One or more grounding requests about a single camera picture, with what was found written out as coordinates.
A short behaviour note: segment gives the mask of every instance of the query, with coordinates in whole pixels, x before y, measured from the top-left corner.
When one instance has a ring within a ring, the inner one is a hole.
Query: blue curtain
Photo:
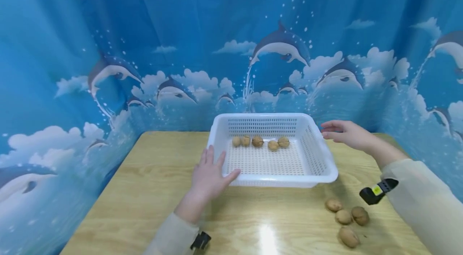
[[[463,198],[463,0],[0,0],[0,254],[58,254],[144,131],[305,112]]]

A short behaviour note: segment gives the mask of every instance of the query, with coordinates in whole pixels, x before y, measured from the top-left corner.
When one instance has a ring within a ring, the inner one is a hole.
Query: forearm
[[[208,200],[189,191],[168,216],[143,255],[191,255],[190,246],[199,233],[198,222]]]
[[[171,213],[159,227],[143,255],[192,255],[199,227]]]
[[[423,162],[396,158],[381,175],[399,181],[387,194],[390,203],[432,254],[460,254],[463,204]]]
[[[379,137],[372,138],[372,143],[365,152],[375,159],[381,170],[395,161],[401,161],[407,158],[403,152]]]
[[[208,201],[200,194],[190,190],[177,205],[174,213],[184,221],[197,225]]]

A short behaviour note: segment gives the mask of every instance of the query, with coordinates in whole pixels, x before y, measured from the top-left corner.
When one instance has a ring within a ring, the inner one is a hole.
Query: dolphin
[[[310,54],[307,46],[299,36],[286,30],[281,20],[278,21],[278,30],[262,38],[256,45],[250,57],[249,67],[259,61],[260,54],[268,52],[281,54],[282,59],[287,60],[287,63],[296,59],[310,66]]]
[[[463,31],[454,31],[441,36],[431,48],[428,57],[435,57],[436,50],[442,49],[450,54],[457,67],[463,69]]]
[[[280,94],[282,91],[289,91],[293,94],[299,95],[296,91],[296,87],[291,82],[286,82],[283,86],[278,90],[277,95]]]
[[[397,76],[394,76],[390,81],[389,81],[389,86],[391,88],[395,88],[396,90],[399,90],[399,80],[397,79]]]
[[[308,92],[307,92],[307,90],[306,90],[305,87],[298,88],[297,90],[298,90],[299,92],[302,92],[302,93],[305,94],[306,96],[308,95]]]
[[[36,188],[37,183],[57,176],[48,167],[36,164],[17,164],[0,168],[0,203],[16,192],[26,194]]]
[[[87,78],[88,89],[92,97],[95,98],[96,92],[99,89],[97,88],[97,84],[112,75],[120,80],[130,77],[137,82],[143,82],[143,78],[130,63],[119,57],[106,56],[100,51],[100,59],[92,68]]]
[[[151,100],[147,100],[147,101],[145,102],[145,105],[146,105],[146,106],[153,106],[153,107],[154,107],[154,104],[151,102]]]
[[[436,117],[437,122],[444,126],[448,133],[453,136],[453,124],[449,111],[445,108],[432,108],[430,112]]]
[[[196,97],[191,93],[191,91],[189,91],[189,89],[183,84],[173,79],[170,75],[166,81],[159,85],[158,94],[156,95],[157,100],[159,100],[159,94],[161,91],[175,94],[176,97],[189,99],[198,104],[198,100],[196,100]]]
[[[93,148],[101,148],[102,146],[106,146],[108,145],[107,142],[105,142],[104,140],[102,139],[95,139],[93,143],[91,143],[88,148],[86,149],[86,151],[89,151],[90,149],[93,149]]]
[[[359,88],[365,88],[365,77],[363,75],[356,75],[357,66],[352,61],[350,61],[347,57],[344,57],[340,63],[336,64],[335,66],[331,67],[325,74],[320,78],[317,82],[316,87],[326,78],[331,77],[341,77],[341,81],[353,81]]]
[[[220,96],[218,102],[220,102],[221,100],[226,100],[227,102],[235,105],[235,101],[233,100],[232,96],[229,95],[228,93],[224,94],[223,96]]]
[[[144,106],[145,108],[147,108],[146,104],[144,102],[142,102],[138,97],[136,96],[131,96],[128,100],[127,100],[127,106],[131,106],[131,105],[134,105],[134,106]]]

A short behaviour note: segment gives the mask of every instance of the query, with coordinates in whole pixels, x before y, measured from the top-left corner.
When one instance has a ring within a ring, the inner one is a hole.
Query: basket rim
[[[278,117],[278,118],[290,118],[290,117],[303,117],[307,119],[310,123],[313,123],[317,126],[313,118],[303,112],[259,112],[259,113],[221,113],[214,118],[213,125],[209,133],[209,139],[207,146],[213,145],[216,137],[211,136],[211,134],[217,133],[217,128],[219,126],[219,120],[223,118],[249,118],[249,117]],[[334,161],[332,152],[330,151],[328,145],[326,144],[325,139],[323,138],[320,131],[317,131],[315,134],[321,151],[326,155],[325,162],[327,169],[329,170],[328,175],[253,175],[253,174],[240,174],[235,182],[281,182],[281,183],[331,183],[334,182],[339,176],[339,170]]]

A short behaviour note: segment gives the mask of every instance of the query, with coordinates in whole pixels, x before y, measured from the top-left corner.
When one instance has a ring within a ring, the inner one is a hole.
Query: table surface
[[[62,255],[140,255],[190,187],[191,173],[209,133],[144,133],[98,198]],[[337,181],[312,189],[230,187],[211,204],[205,231],[207,255],[362,254],[426,255],[429,252],[385,198],[368,206],[359,191],[378,182],[371,157],[328,141]],[[363,206],[366,227],[352,224],[361,244],[337,239],[339,224],[324,208],[327,198],[346,208]]]

